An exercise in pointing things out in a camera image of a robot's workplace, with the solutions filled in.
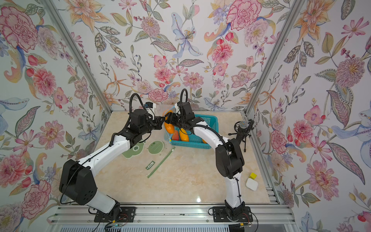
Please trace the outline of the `large orange mango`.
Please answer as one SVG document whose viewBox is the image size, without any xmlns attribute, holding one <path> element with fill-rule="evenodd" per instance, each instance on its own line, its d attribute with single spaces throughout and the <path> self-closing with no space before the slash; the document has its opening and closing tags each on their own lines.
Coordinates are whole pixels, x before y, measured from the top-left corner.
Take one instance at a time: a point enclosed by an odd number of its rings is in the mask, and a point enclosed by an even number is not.
<svg viewBox="0 0 371 232">
<path fill-rule="evenodd" d="M 165 125 L 165 130 L 168 134 L 173 134 L 174 133 L 174 131 L 175 131 L 174 125 L 170 125 L 170 124 L 167 124 L 167 123 L 164 123 L 164 125 Z"/>
</svg>

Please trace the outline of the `clear zip-top bag blue zipper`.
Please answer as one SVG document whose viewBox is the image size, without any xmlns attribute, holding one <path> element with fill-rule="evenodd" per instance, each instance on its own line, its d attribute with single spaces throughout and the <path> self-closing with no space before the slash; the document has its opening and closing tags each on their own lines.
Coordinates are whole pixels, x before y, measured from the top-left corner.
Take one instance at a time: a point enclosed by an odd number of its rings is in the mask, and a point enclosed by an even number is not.
<svg viewBox="0 0 371 232">
<path fill-rule="evenodd" d="M 163 116 L 165 116 L 167 113 L 171 112 L 173 113 L 175 111 L 174 105 L 168 105 L 167 108 L 163 111 Z M 164 128 L 166 130 L 166 138 L 169 142 L 172 140 L 172 136 L 175 133 L 175 127 L 172 124 L 164 123 Z"/>
</svg>

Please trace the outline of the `small yellow mango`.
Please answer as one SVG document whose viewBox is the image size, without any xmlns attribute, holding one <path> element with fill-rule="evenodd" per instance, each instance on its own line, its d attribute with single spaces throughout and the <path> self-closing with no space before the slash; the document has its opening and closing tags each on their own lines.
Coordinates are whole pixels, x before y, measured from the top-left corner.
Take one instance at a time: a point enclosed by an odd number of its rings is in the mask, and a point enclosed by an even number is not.
<svg viewBox="0 0 371 232">
<path fill-rule="evenodd" d="M 185 129 L 180 129 L 179 135 L 182 142 L 189 142 L 189 135 Z"/>
</svg>

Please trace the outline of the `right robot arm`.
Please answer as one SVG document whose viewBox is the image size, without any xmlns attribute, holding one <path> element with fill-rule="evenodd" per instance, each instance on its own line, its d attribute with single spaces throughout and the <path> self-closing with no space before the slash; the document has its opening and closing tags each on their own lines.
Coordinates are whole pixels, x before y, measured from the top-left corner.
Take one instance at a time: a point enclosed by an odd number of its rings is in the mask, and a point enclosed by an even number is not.
<svg viewBox="0 0 371 232">
<path fill-rule="evenodd" d="M 226 200 L 225 212 L 227 217 L 236 221 L 243 215 L 245 202 L 241 194 L 241 176 L 244 158 L 240 143 L 245 141 L 251 131 L 251 123 L 239 121 L 235 124 L 237 130 L 232 135 L 236 138 L 229 139 L 220 135 L 211 128 L 204 119 L 196 117 L 189 102 L 178 102 L 175 112 L 165 114 L 165 122 L 200 137 L 215 151 L 215 165 L 218 172 L 225 178 Z"/>
</svg>

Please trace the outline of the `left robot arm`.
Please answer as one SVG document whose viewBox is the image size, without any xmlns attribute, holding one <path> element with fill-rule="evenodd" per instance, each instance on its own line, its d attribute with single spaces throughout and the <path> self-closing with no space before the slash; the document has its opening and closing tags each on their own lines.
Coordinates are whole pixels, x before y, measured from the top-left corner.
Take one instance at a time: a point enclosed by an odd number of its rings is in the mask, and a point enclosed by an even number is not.
<svg viewBox="0 0 371 232">
<path fill-rule="evenodd" d="M 104 214 L 116 217 L 120 203 L 100 192 L 95 176 L 117 156 L 142 142 L 145 134 L 161 130 L 165 117 L 153 116 L 145 109 L 136 109 L 122 130 L 111 136 L 108 144 L 77 160 L 67 161 L 62 169 L 59 191 L 81 206 L 89 206 Z"/>
</svg>

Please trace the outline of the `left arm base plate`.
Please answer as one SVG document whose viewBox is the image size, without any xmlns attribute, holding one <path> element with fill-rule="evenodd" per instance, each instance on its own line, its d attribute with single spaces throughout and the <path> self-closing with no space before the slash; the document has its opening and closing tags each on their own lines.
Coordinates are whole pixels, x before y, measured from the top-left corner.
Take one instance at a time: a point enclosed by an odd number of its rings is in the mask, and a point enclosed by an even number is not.
<svg viewBox="0 0 371 232">
<path fill-rule="evenodd" d="M 99 222 L 112 222 L 112 223 L 122 223 L 122 222 L 133 222 L 135 213 L 136 213 L 136 207 L 120 207 L 114 208 L 111 212 L 109 213 L 103 213 L 101 211 L 97 211 L 94 222 L 99 223 Z"/>
</svg>

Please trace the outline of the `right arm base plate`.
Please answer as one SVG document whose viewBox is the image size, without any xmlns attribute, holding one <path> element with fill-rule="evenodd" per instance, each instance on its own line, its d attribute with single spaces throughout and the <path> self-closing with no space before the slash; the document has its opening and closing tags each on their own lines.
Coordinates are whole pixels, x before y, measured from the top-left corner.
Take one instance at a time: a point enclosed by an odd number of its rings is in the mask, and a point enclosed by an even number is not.
<svg viewBox="0 0 371 232">
<path fill-rule="evenodd" d="M 250 207 L 242 206 L 237 209 L 229 209 L 223 206 L 215 206 L 209 209 L 208 213 L 212 215 L 214 222 L 253 222 L 253 214 Z"/>
</svg>

